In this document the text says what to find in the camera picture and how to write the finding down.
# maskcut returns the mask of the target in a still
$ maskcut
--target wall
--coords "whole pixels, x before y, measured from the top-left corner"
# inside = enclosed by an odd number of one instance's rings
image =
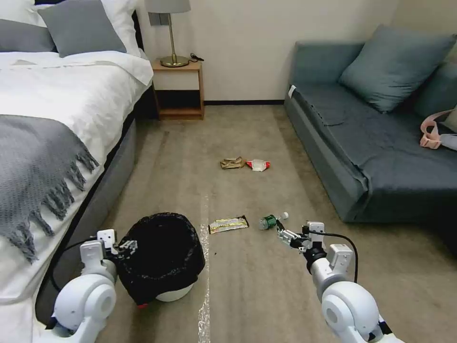
[[[430,32],[457,33],[457,1],[400,0],[392,25]],[[449,59],[457,61],[457,47]]]
[[[145,51],[170,55],[168,27],[139,4]],[[297,40],[364,40],[390,23],[398,0],[191,0],[172,15],[178,54],[205,59],[205,100],[283,99]]]

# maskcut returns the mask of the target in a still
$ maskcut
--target lamp shade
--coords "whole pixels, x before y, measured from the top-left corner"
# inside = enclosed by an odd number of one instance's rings
[[[189,0],[145,0],[149,13],[182,13],[190,11]]]

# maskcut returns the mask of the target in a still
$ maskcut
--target gray pillow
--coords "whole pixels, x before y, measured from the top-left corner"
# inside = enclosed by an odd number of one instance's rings
[[[339,82],[379,111],[391,111],[430,76],[456,39],[380,25]]]
[[[61,57],[93,51],[126,52],[100,0],[66,0],[38,13]]]
[[[47,28],[0,19],[0,52],[55,51]]]

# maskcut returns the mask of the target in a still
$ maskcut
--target white duvet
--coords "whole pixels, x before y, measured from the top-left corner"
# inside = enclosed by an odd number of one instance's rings
[[[0,53],[0,113],[49,118],[67,125],[100,163],[86,177],[86,191],[68,182],[75,198],[60,222],[46,208],[43,217],[55,236],[34,224],[38,261],[30,265],[0,236],[0,343],[32,342],[43,329],[34,314],[35,298],[50,258],[84,200],[103,172],[125,117],[152,80],[148,60],[120,52],[91,52],[60,58],[57,53]]]

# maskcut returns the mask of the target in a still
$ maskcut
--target sofa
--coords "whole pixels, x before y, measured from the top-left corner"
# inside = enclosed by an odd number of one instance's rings
[[[338,83],[363,43],[297,42],[285,108],[344,222],[454,216],[457,151],[419,146],[425,117],[457,104],[457,65],[442,64],[390,113]],[[440,133],[452,133],[439,127]]]

